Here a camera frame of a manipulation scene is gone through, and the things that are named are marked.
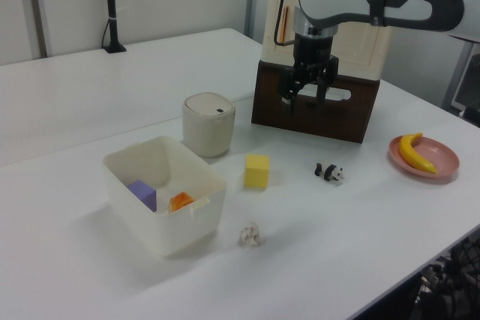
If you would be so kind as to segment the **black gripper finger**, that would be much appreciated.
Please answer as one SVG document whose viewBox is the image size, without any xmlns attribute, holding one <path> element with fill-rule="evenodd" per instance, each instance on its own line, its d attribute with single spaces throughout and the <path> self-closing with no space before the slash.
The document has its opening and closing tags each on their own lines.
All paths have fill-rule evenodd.
<svg viewBox="0 0 480 320">
<path fill-rule="evenodd" d="M 290 115 L 294 113 L 296 97 L 301 90 L 300 85 L 293 67 L 282 67 L 279 70 L 277 94 L 281 98 L 285 112 Z"/>
<path fill-rule="evenodd" d="M 326 92 L 335 82 L 335 74 L 324 71 L 317 77 L 316 101 L 319 109 L 323 109 L 326 101 Z"/>
</svg>

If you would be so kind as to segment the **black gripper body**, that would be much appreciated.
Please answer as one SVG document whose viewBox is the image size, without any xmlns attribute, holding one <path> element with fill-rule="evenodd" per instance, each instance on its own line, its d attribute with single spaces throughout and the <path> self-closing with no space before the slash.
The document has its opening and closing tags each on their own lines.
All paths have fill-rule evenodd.
<svg viewBox="0 0 480 320">
<path fill-rule="evenodd" d="M 333 37 L 312 38 L 295 36 L 293 49 L 293 85 L 305 85 L 320 81 L 332 85 L 338 77 L 338 57 L 331 54 Z"/>
</svg>

